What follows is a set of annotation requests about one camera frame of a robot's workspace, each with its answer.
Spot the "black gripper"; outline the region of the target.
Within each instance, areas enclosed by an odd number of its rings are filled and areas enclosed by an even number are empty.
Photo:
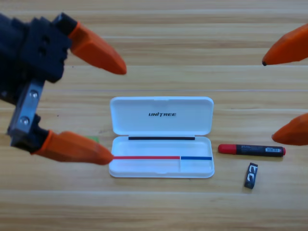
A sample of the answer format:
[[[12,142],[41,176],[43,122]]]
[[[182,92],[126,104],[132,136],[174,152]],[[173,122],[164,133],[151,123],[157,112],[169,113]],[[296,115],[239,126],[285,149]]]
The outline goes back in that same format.
[[[69,48],[94,67],[127,73],[125,61],[111,45],[65,13],[53,23],[43,17],[24,23],[0,16],[0,98],[15,106],[7,129],[11,146],[41,147],[47,138],[36,110],[45,82],[61,79]]]

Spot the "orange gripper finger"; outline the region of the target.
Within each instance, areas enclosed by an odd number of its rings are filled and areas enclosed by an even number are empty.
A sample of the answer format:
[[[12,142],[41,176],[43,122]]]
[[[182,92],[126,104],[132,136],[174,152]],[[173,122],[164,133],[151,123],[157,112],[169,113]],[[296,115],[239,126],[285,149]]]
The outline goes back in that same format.
[[[272,135],[277,143],[303,146],[308,144],[308,114],[292,119]]]
[[[70,131],[55,133],[39,127],[40,116],[35,115],[30,132],[30,146],[26,149],[58,162],[109,164],[114,156],[98,142]]]
[[[268,50],[262,59],[262,64],[276,65],[300,62],[308,57],[308,25],[283,35]]]

